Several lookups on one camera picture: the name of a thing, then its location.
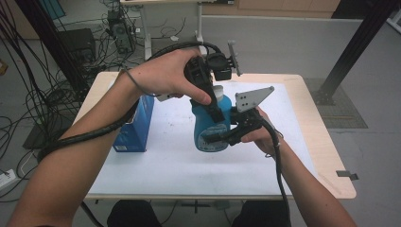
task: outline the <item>concrete floor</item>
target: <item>concrete floor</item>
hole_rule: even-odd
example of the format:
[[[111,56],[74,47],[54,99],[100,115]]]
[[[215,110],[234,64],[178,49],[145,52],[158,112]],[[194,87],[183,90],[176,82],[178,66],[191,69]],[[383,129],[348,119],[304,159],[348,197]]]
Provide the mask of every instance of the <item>concrete floor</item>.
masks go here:
[[[349,20],[207,16],[203,17],[203,37],[221,49],[225,49],[227,40],[236,40],[235,51],[245,73],[326,78],[359,24],[360,21]],[[41,56],[39,43],[29,43]],[[0,53],[10,64],[8,73],[0,78],[0,115],[16,120],[26,111],[26,88],[2,44]],[[384,25],[341,84],[369,129],[329,130],[345,167],[360,178],[354,181],[357,197],[342,201],[359,226],[397,226],[401,223],[401,200],[397,197],[401,188],[401,182],[397,180],[401,174],[400,53],[401,35]],[[54,62],[50,61],[50,66],[56,70]],[[0,160],[1,169],[15,168],[27,152],[22,144],[32,125],[32,120],[21,122],[7,154]],[[29,161],[25,170],[34,165],[35,162]],[[18,198],[23,187],[17,187],[1,201]],[[87,203],[105,224],[115,201]],[[174,201],[152,202],[160,221],[168,217],[173,204]],[[0,226],[5,225],[14,206],[15,202],[0,203]],[[227,209],[229,220],[239,213],[240,207],[240,201],[231,201],[231,208]],[[305,226],[293,201],[290,209],[293,226]],[[74,226],[92,226],[92,223],[79,209]],[[200,208],[195,214],[193,208],[179,205],[165,226],[230,224],[224,212],[216,207]]]

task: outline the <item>blue spray bottle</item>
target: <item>blue spray bottle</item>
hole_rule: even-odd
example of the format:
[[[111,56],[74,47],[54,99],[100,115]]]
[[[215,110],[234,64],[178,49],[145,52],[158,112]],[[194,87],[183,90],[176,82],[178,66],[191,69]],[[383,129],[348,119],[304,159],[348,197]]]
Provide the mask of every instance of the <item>blue spray bottle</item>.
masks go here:
[[[195,146],[200,151],[205,152],[216,152],[224,150],[228,147],[228,143],[225,142],[215,142],[206,143],[203,140],[203,135],[217,134],[230,130],[230,111],[232,108],[232,103],[229,97],[224,95],[223,86],[216,85],[213,86],[213,91],[215,93],[216,99],[218,101],[218,106],[220,107],[224,120],[220,122],[214,122],[212,117],[204,110],[204,108],[199,105],[192,108],[192,113],[196,116],[195,130],[194,130],[194,140]]]

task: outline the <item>electrical outlet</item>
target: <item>electrical outlet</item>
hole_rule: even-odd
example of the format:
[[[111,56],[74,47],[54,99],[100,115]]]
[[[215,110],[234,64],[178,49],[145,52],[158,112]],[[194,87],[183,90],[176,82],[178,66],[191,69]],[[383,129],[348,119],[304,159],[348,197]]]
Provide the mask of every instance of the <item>electrical outlet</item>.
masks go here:
[[[5,173],[0,175],[0,190],[18,181],[17,177],[15,176],[14,170],[10,169],[9,171],[7,171],[7,173],[8,175],[6,175]]]

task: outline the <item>blue box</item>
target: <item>blue box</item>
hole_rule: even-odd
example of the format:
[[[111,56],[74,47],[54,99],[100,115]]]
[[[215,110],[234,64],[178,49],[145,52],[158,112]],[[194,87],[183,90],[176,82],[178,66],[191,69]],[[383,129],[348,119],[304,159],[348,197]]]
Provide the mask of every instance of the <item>blue box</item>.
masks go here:
[[[154,97],[141,96],[131,122],[121,127],[113,143],[117,152],[145,152],[153,112]]]

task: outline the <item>electronic device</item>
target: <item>electronic device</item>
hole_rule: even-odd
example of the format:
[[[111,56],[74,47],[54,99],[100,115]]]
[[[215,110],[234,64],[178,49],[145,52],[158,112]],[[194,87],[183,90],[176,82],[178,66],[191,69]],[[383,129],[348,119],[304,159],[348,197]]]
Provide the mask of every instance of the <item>electronic device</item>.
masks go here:
[[[115,46],[119,54],[133,52],[134,42],[131,36],[131,28],[122,18],[121,11],[109,10],[107,21],[109,22],[110,34],[114,38]]]
[[[96,59],[96,42],[90,28],[59,31],[59,38],[72,58],[79,63]]]

